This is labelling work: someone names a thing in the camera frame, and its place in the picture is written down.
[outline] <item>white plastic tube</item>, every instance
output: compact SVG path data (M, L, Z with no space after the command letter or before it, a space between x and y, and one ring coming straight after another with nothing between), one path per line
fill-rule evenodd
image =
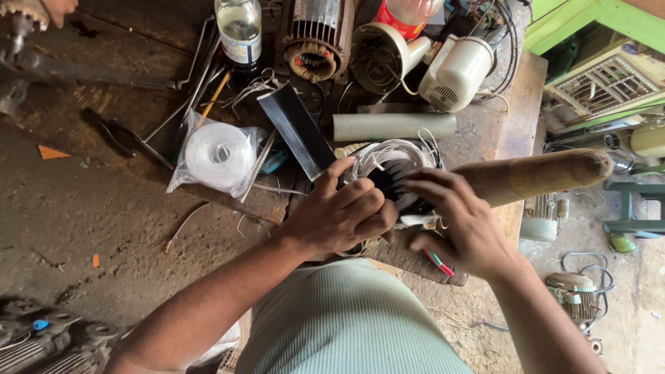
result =
M229 192L243 183L256 161L247 135L226 123L207 124L187 141L189 173L201 183Z
M450 113L334 114L332 125L336 142L418 138L421 128L443 139L455 134L457 120Z

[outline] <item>white plastic tape roll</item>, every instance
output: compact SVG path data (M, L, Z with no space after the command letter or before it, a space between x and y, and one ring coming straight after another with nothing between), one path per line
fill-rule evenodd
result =
M239 128L212 123L196 130L187 141L185 162L194 178L229 192L249 176L256 152Z

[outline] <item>rusty motor casing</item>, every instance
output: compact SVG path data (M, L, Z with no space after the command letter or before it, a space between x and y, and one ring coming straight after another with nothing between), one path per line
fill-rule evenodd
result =
M285 0L277 33L275 71L313 82L348 80L346 68L356 0Z

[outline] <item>wooden handle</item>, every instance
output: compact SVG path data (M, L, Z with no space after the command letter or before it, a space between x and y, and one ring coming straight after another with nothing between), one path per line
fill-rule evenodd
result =
M602 151L581 148L538 156L462 165L451 170L466 178L492 208L526 198L591 186L612 174Z

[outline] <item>concrete floor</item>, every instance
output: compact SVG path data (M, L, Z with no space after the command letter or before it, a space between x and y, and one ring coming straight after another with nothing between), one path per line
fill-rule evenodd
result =
M164 253L182 220L203 201L167 195L158 184L98 168L74 157L42 160L36 144L0 129L0 294L31 296L71 309L85 319L130 327L202 275L249 248L263 234L256 221L211 204L194 216ZM585 188L592 194L595 188ZM555 242L520 242L542 277L559 270L562 253L609 257L617 288L610 313L592 329L604 343L602 359L614 374L665 373L665 240L643 240L630 254L613 254L600 223L618 217L618 199L603 192L571 199L571 217ZM643 206L641 214L657 207ZM100 266L92 266L99 254ZM571 261L573 270L593 259ZM465 287L440 285L380 264L402 279L437 320L476 373L519 373L510 335L486 326L503 324L487 284L471 277Z

